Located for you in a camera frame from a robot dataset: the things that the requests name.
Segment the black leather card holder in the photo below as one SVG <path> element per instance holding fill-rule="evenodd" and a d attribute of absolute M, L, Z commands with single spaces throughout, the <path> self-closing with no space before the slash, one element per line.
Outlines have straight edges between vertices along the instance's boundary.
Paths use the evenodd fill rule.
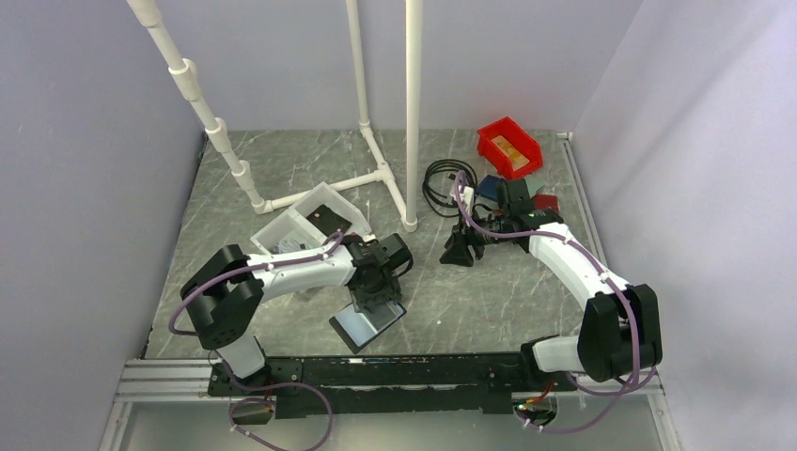
<path fill-rule="evenodd" d="M 395 302 L 377 305 L 372 311 L 357 311 L 354 303 L 349 303 L 329 318 L 329 324 L 347 348 L 357 354 L 406 313 L 406 309 Z"/>

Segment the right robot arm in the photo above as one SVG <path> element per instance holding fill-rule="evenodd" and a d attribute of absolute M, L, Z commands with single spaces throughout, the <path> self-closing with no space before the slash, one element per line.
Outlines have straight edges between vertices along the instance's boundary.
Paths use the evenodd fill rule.
<path fill-rule="evenodd" d="M 537 207 L 525 182 L 497 186 L 499 211 L 477 216 L 474 189 L 459 172 L 449 192 L 459 212 L 440 258 L 471 267 L 488 245 L 513 243 L 543 263 L 578 303 L 576 335 L 550 335 L 522 345 L 518 377 L 539 390 L 576 374 L 593 381 L 618 381 L 624 391 L 643 383 L 642 373 L 663 359 L 658 299 L 645 284 L 634 285 L 610 271 L 570 231 L 556 210 Z"/>

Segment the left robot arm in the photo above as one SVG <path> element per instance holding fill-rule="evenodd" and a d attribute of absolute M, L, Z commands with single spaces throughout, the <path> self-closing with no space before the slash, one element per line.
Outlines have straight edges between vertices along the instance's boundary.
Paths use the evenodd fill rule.
<path fill-rule="evenodd" d="M 255 395 L 271 377 L 266 353 L 248 331 L 261 303 L 313 288 L 346 288 L 351 300 L 330 324 L 358 353 L 405 315 L 399 279 L 413 265 L 398 234 L 366 241 L 335 232 L 317 248 L 275 256 L 225 246 L 183 285 L 168 328 L 197 337 L 228 364 L 233 382 Z"/>

